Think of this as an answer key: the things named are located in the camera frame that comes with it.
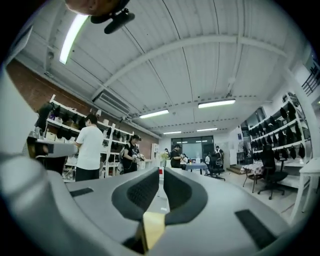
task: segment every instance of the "headphones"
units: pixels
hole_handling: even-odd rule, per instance
[[[120,0],[118,6],[111,13],[107,13],[102,16],[91,16],[91,22],[93,24],[100,24],[112,19],[112,21],[105,27],[104,33],[109,35],[117,31],[124,25],[133,21],[136,17],[133,13],[129,12],[127,8],[125,8],[129,1],[130,0]]]

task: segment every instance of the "floor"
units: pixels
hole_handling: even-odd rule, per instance
[[[200,175],[200,171],[193,170],[193,172],[196,172]],[[236,173],[233,173],[231,171],[225,171],[221,174],[221,177],[225,178],[225,182],[232,183],[235,186],[245,190],[253,197],[260,200],[265,205],[269,206],[271,209],[273,209],[276,213],[278,213],[285,221],[290,224],[290,215],[292,213],[292,210],[294,208],[294,204],[297,197],[298,189],[287,187],[287,186],[281,186],[282,189],[285,190],[285,194],[282,195],[279,191],[274,191],[272,195],[272,200],[269,200],[270,191],[263,191],[260,194],[258,194],[258,191],[262,189],[265,186],[265,183],[263,180],[258,180],[257,184],[254,187],[254,193],[252,193],[252,185],[253,180],[247,179],[245,184],[244,181],[246,179],[246,175],[238,175]],[[300,203],[300,209],[298,213],[296,214],[295,219],[293,220],[293,223],[291,225],[294,225],[295,223],[303,220],[304,218],[308,217],[309,213],[311,212],[310,207],[307,208],[305,213],[302,213],[302,208],[305,204],[306,196],[307,196],[308,189],[305,189],[303,192],[302,200]],[[312,191],[310,201],[316,199],[316,191]],[[170,211],[168,200],[166,197],[166,194],[163,190],[163,181],[160,181],[159,184],[159,191],[157,196],[154,197],[154,200],[152,201],[149,209],[149,212],[156,212],[156,213],[168,213]]]

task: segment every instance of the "black office chair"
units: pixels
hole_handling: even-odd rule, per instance
[[[284,195],[285,191],[283,189],[279,189],[278,182],[284,180],[288,176],[288,173],[282,170],[276,171],[275,155],[270,145],[265,145],[263,147],[263,151],[261,153],[261,160],[264,167],[262,178],[267,182],[267,185],[264,189],[258,192],[258,195],[260,194],[260,192],[267,190],[271,190],[269,200],[272,199],[272,194],[274,190],[278,190],[282,192],[282,195]]]
[[[220,157],[220,154],[213,154],[210,157],[210,168],[209,168],[210,177],[218,180],[226,181],[225,178],[219,177],[219,175],[224,171],[225,170],[223,166],[223,161]]]

